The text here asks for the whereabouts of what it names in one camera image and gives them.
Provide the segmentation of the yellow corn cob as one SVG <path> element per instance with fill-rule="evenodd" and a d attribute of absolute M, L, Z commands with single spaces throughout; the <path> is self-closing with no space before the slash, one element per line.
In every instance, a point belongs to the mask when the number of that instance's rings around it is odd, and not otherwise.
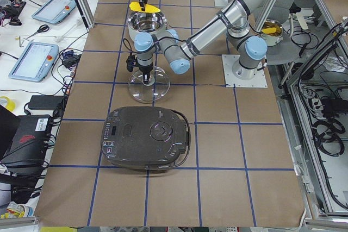
<path fill-rule="evenodd" d="M 144 12 L 144 13 L 149 13 L 149 14 L 161 12 L 161 10 L 159 8 L 157 8 L 153 5 L 150 5 L 150 4 L 145 4 L 145 6 L 142 7 L 139 2 L 131 2 L 129 4 L 129 8 L 131 11 Z"/>

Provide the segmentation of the glass pot lid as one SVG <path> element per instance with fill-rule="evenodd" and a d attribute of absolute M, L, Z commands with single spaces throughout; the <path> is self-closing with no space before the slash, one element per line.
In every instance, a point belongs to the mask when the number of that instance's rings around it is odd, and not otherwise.
<path fill-rule="evenodd" d="M 152 103 L 163 98 L 170 88 L 169 75 L 161 68 L 154 67 L 147 84 L 143 82 L 143 73 L 134 71 L 128 81 L 128 91 L 132 98 L 141 103 Z"/>

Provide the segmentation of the pale green steel pot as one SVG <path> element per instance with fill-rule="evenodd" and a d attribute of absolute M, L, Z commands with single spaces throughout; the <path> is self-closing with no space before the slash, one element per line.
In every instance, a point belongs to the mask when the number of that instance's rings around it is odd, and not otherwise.
<path fill-rule="evenodd" d="M 167 29 L 167 20 L 162 12 L 145 13 L 132 11 L 127 17 L 129 36 L 135 40 L 137 33 L 156 34 Z"/>

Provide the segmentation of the dark rice cooker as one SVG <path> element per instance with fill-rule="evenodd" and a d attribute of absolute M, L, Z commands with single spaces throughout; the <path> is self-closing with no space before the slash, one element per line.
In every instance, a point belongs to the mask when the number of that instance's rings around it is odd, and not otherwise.
<path fill-rule="evenodd" d="M 101 151 L 117 167 L 169 170 L 188 158 L 190 124 L 176 110 L 156 106 L 125 106 L 106 118 Z"/>

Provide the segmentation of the blue teach pendant far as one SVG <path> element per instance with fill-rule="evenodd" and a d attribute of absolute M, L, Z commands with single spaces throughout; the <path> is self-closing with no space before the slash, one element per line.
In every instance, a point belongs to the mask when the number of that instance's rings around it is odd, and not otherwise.
<path fill-rule="evenodd" d="M 50 24 L 57 24 L 64 20 L 75 7 L 74 0 L 49 0 L 32 14 L 32 18 Z"/>

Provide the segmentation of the blue teach pendant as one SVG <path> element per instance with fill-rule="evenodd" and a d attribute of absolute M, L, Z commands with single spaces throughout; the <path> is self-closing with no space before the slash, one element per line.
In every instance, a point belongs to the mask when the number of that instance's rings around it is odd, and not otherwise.
<path fill-rule="evenodd" d="M 49 0 L 32 14 L 32 18 L 50 24 L 57 24 L 64 20 L 75 7 L 74 0 Z"/>
<path fill-rule="evenodd" d="M 9 78 L 40 82 L 58 57 L 59 46 L 31 41 L 9 73 Z"/>

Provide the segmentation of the black power adapter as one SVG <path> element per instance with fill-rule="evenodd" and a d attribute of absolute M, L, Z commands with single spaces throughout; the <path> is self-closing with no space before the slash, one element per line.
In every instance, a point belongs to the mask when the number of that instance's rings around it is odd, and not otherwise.
<path fill-rule="evenodd" d="M 28 103 L 30 110 L 54 110 L 63 102 L 63 96 L 33 95 Z"/>

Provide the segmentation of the blue teach pendant near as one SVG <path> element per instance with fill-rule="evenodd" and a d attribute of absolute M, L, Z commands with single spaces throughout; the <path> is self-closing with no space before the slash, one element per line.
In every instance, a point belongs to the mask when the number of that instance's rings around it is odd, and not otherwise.
<path fill-rule="evenodd" d="M 9 78 L 40 82 L 58 57 L 59 46 L 31 41 L 9 73 Z"/>

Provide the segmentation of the black computer box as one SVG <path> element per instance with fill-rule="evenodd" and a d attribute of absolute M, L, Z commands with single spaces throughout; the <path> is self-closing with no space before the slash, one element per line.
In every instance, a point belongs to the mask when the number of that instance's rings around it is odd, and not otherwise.
<path fill-rule="evenodd" d="M 1 135 L 9 137 L 2 142 L 1 164 L 7 167 L 38 166 L 44 163 L 46 152 L 54 146 L 50 115 L 23 115 L 2 120 Z"/>

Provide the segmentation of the grey chair with bowl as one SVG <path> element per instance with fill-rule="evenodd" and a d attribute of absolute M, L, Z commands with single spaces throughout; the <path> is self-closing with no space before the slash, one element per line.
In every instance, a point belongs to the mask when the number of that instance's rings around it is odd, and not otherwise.
<path fill-rule="evenodd" d="M 268 46 L 266 53 L 268 65 L 285 64 L 297 58 L 295 45 L 283 29 L 283 24 L 289 19 L 293 3 L 294 0 L 276 0 L 262 26 L 260 37 Z"/>

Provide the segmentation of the yellow tape roll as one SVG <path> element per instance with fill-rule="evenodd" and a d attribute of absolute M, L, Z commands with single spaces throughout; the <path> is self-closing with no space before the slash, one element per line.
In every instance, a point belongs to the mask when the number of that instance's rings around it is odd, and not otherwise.
<path fill-rule="evenodd" d="M 10 98 L 8 98 L 7 96 L 0 96 L 0 104 L 1 106 L 3 106 L 4 108 L 6 108 L 9 111 L 14 111 L 16 105 L 15 102 L 13 100 L 11 100 Z"/>

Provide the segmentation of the black handled scissors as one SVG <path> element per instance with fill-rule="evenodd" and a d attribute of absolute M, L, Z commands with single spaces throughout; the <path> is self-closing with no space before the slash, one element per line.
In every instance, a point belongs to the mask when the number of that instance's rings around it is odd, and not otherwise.
<path fill-rule="evenodd" d="M 30 36 L 28 36 L 28 38 L 35 36 L 36 34 L 40 34 L 40 33 L 44 33 L 49 31 L 50 27 L 47 24 L 43 24 L 41 25 L 33 34 L 31 34 Z"/>

